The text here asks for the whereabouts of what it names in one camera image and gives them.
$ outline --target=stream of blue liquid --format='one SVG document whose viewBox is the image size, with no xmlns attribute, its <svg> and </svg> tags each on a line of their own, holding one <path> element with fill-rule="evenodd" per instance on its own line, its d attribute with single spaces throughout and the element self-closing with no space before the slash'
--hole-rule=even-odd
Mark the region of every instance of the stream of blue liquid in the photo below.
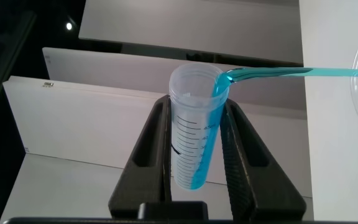
<svg viewBox="0 0 358 224">
<path fill-rule="evenodd" d="M 358 77 L 358 70 L 337 68 L 236 68 L 220 74 L 215 79 L 212 97 L 222 94 L 231 84 L 251 78 L 263 77 Z M 209 163 L 211 161 L 213 148 L 218 133 L 219 124 L 223 112 L 222 104 L 209 114 L 208 124 L 215 124 L 215 128 L 208 131 L 209 139 L 206 143 L 203 157 L 201 159 L 202 169 L 198 169 L 193 177 L 192 189 L 199 189 L 207 178 Z"/>
</svg>

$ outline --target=clear plastic cylinder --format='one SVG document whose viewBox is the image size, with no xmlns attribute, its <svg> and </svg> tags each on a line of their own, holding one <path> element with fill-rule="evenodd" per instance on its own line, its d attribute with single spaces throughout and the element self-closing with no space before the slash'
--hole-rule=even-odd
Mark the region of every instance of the clear plastic cylinder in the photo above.
<svg viewBox="0 0 358 224">
<path fill-rule="evenodd" d="M 169 83 L 172 108 L 172 171 L 175 182 L 197 190 L 206 181 L 216 134 L 229 88 L 212 97 L 222 70 L 189 63 L 173 71 Z"/>
</svg>

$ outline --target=white board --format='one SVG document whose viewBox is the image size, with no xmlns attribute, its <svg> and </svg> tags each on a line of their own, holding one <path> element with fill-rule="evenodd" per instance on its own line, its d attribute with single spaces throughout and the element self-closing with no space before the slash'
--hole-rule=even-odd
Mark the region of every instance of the white board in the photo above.
<svg viewBox="0 0 358 224">
<path fill-rule="evenodd" d="M 351 68 L 358 0 L 300 1 L 306 67 Z M 306 77 L 315 220 L 358 222 L 358 115 L 349 77 Z"/>
<path fill-rule="evenodd" d="M 296 0 L 92 0 L 79 38 L 302 63 Z"/>
<path fill-rule="evenodd" d="M 26 154 L 0 223 L 13 217 L 111 218 L 108 201 L 122 169 Z M 232 219 L 226 185 L 187 192 L 171 180 L 172 200 L 204 201 L 210 219 Z"/>
<path fill-rule="evenodd" d="M 42 49 L 51 80 L 110 86 L 168 94 L 171 73 L 180 65 L 192 63 L 137 55 Z M 212 64 L 222 71 L 239 68 Z M 230 87 L 229 98 L 238 103 L 306 110 L 303 77 L 256 78 Z"/>
<path fill-rule="evenodd" d="M 160 93 L 11 77 L 4 83 L 28 152 L 124 168 Z M 302 111 L 240 104 L 303 196 L 311 197 L 307 124 Z M 226 184 L 221 138 L 208 182 Z"/>
</svg>

